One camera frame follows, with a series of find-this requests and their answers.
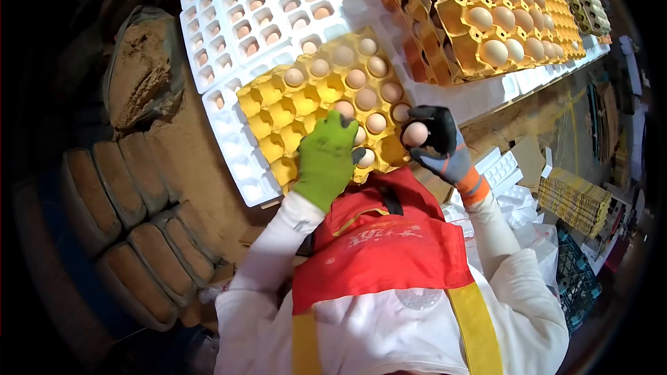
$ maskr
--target stacked yellow egg trays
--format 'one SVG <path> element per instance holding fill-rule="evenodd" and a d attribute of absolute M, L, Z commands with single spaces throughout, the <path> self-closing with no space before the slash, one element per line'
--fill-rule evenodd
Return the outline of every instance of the stacked yellow egg trays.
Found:
<path fill-rule="evenodd" d="M 561 64 L 585 56 L 559 35 L 558 30 L 545 25 L 550 16 L 542 0 L 396 0 L 412 27 L 418 52 L 426 68 L 426 77 L 432 84 L 448 85 L 496 76 L 506 72 L 533 68 L 546 64 Z M 502 20 L 497 8 L 507 8 L 515 16 L 516 24 Z M 477 15 L 493 15 L 493 21 L 474 20 Z M 508 48 L 508 58 L 494 58 L 500 41 L 516 50 L 515 40 L 524 54 Z M 544 55 L 542 41 L 560 46 L 562 55 Z"/>
<path fill-rule="evenodd" d="M 375 32 L 370 26 L 366 26 L 322 44 L 315 54 L 300 55 L 293 65 L 277 66 L 267 71 L 237 92 L 241 110 L 245 113 L 260 150 L 284 193 L 289 191 L 297 178 L 295 158 L 301 139 L 313 131 L 318 119 L 325 118 L 328 111 L 341 101 L 352 104 L 354 118 L 365 132 L 361 142 L 355 141 L 356 146 L 363 146 L 375 154 L 375 160 L 370 166 L 357 166 L 353 182 L 362 184 L 371 171 L 390 172 L 410 160 L 410 155 L 400 140 L 401 125 L 404 122 L 397 122 L 392 116 L 396 105 L 410 105 L 408 96 L 403 91 L 388 56 L 379 46 L 371 55 L 360 52 L 361 41 L 365 38 L 378 43 Z M 340 46 L 346 46 L 354 52 L 352 62 L 348 65 L 335 62 L 334 51 Z M 385 76 L 377 77 L 369 71 L 368 63 L 374 56 L 380 57 L 386 63 L 388 70 Z M 312 66 L 320 59 L 329 64 L 329 71 L 323 76 L 316 76 L 312 73 Z M 304 76 L 303 82 L 298 86 L 290 86 L 286 81 L 287 71 L 293 68 Z M 365 74 L 366 83 L 363 87 L 355 89 L 347 83 L 347 76 L 353 70 L 360 70 Z M 395 84 L 396 86 L 390 87 L 400 90 L 399 100 L 392 103 L 384 100 L 381 90 L 387 84 Z M 357 93 L 363 88 L 371 90 L 377 96 L 376 104 L 369 110 L 362 109 L 355 101 Z M 386 128 L 380 133 L 371 132 L 366 124 L 369 116 L 374 113 L 381 114 L 386 120 Z"/>

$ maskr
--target pulp egg tray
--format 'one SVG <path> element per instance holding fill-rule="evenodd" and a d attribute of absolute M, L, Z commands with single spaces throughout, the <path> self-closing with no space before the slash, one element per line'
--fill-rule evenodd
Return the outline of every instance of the pulp egg tray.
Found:
<path fill-rule="evenodd" d="M 581 31 L 602 36 L 611 32 L 611 26 L 600 0 L 567 0 Z"/>
<path fill-rule="evenodd" d="M 403 13 L 408 25 L 412 27 L 412 34 L 417 46 L 418 55 L 421 55 L 426 78 L 432 84 L 460 84 L 465 81 L 477 80 L 488 76 L 533 68 L 546 64 L 561 64 L 573 56 L 563 49 L 563 57 L 549 59 L 547 56 L 536 61 L 525 55 L 522 61 L 511 59 L 499 67 L 485 63 L 479 57 L 479 50 L 489 40 L 505 42 L 512 38 L 525 47 L 530 37 L 537 40 L 554 42 L 555 32 L 543 28 L 538 31 L 533 28 L 529 32 L 520 26 L 514 26 L 506 32 L 498 25 L 493 24 L 485 32 L 479 31 L 468 23 L 468 13 L 475 7 L 482 7 L 491 11 L 496 6 L 505 6 L 511 10 L 522 8 L 527 13 L 533 11 L 548 13 L 538 4 L 527 4 L 523 0 L 511 3 L 510 0 L 395 0 Z"/>
<path fill-rule="evenodd" d="M 378 44 L 375 32 L 366 26 L 335 40 L 321 45 L 315 54 L 301 55 L 293 65 L 282 65 L 267 71 L 238 92 L 241 110 L 247 118 L 250 130 L 259 142 L 260 150 L 271 166 L 271 171 L 282 188 L 283 193 L 289 191 L 290 183 L 297 178 L 298 169 L 294 161 L 295 152 L 301 139 L 313 131 L 315 122 L 327 116 L 329 110 L 339 101 L 347 101 L 354 106 L 354 118 L 366 132 L 366 139 L 361 146 L 371 149 L 376 159 L 367 168 L 357 167 L 352 181 L 362 184 L 371 171 L 390 172 L 405 165 L 410 156 L 400 140 L 401 124 L 392 115 L 396 104 L 410 104 L 405 91 L 401 100 L 390 104 L 380 96 L 380 89 L 387 83 L 402 85 L 396 76 L 387 54 L 379 48 L 374 54 L 387 63 L 387 75 L 378 78 L 373 76 L 367 63 L 371 56 L 359 51 L 363 38 L 371 38 Z M 333 62 L 331 55 L 338 46 L 347 46 L 354 51 L 353 63 L 340 66 Z M 314 76 L 310 69 L 313 61 L 324 59 L 329 63 L 331 71 L 324 77 Z M 290 68 L 297 68 L 304 74 L 301 85 L 291 87 L 283 75 Z M 352 70 L 361 70 L 367 78 L 365 88 L 378 96 L 376 105 L 370 110 L 363 110 L 355 103 L 359 90 L 346 83 L 347 75 Z M 366 126 L 368 116 L 380 113 L 387 126 L 378 134 L 372 133 Z"/>
<path fill-rule="evenodd" d="M 181 0 L 181 28 L 197 91 L 204 93 L 234 71 L 255 68 L 267 55 L 302 44 L 315 32 L 348 32 L 337 26 L 354 4 L 363 8 L 358 0 Z M 319 46 L 322 40 L 312 42 Z"/>

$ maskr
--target styrofoam piece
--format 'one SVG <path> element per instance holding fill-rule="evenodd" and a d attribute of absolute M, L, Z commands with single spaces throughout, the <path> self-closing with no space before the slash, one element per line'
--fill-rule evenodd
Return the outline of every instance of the styrofoam piece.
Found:
<path fill-rule="evenodd" d="M 500 148 L 494 146 L 484 153 L 479 159 L 475 162 L 475 169 L 479 174 L 484 174 L 491 166 L 498 161 L 500 161 Z"/>
<path fill-rule="evenodd" d="M 551 154 L 551 148 L 548 146 L 544 147 L 544 159 L 546 160 L 546 164 L 544 165 L 544 168 L 542 169 L 542 178 L 547 178 L 549 174 L 551 174 L 551 170 L 554 169 L 554 158 L 552 157 Z"/>

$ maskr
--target worker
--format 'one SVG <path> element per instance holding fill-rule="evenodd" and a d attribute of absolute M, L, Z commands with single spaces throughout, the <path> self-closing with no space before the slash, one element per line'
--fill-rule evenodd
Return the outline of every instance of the worker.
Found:
<path fill-rule="evenodd" d="M 409 115 L 428 127 L 425 145 L 437 152 L 410 155 L 460 192 L 484 275 L 467 262 L 462 229 L 445 222 L 407 167 L 348 186 L 358 123 L 332 110 L 302 140 L 298 180 L 275 218 L 233 279 L 209 290 L 216 374 L 557 371 L 568 329 L 535 252 L 520 248 L 449 110 L 418 106 Z M 313 255 L 293 269 L 311 233 Z"/>

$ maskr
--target green glove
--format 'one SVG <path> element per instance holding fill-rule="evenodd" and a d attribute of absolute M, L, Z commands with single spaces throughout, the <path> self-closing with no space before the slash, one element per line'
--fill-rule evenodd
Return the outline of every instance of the green glove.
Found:
<path fill-rule="evenodd" d="M 325 213 L 352 178 L 356 163 L 365 154 L 364 148 L 352 151 L 359 123 L 345 119 L 337 110 L 320 119 L 315 129 L 302 139 L 299 153 L 299 180 L 294 191 L 304 196 Z"/>

